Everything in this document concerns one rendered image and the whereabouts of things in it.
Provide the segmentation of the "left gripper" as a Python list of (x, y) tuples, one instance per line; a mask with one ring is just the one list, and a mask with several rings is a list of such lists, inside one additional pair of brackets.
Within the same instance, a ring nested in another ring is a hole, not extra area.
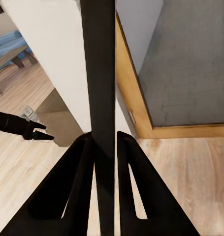
[(16, 115), (7, 114), (7, 121), (2, 129), (3, 132), (22, 135), (25, 140), (53, 140), (54, 136), (39, 131), (33, 131), (35, 128), (46, 129), (45, 125), (39, 122), (27, 121)]

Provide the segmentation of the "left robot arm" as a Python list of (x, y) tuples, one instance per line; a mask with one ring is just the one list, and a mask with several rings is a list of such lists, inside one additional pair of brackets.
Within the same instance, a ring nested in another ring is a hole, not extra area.
[(33, 131), (35, 128), (46, 129), (38, 121), (39, 116), (29, 105), (18, 116), (0, 112), (0, 131), (22, 135), (25, 140), (53, 140), (54, 136)]

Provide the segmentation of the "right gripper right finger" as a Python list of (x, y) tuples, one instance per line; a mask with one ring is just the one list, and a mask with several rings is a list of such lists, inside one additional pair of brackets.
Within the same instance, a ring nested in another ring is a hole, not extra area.
[[(117, 132), (121, 236), (200, 236), (136, 139)], [(136, 216), (130, 165), (147, 219)]]

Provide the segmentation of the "poster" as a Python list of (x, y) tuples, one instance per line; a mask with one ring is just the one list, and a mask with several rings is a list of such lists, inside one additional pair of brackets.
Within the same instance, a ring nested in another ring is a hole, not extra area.
[(115, 232), (117, 0), (80, 0), (101, 236)]

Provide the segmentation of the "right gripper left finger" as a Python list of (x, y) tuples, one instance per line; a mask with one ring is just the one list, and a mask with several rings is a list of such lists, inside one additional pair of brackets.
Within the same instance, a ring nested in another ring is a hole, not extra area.
[(94, 166), (88, 132), (72, 143), (0, 236), (87, 236)]

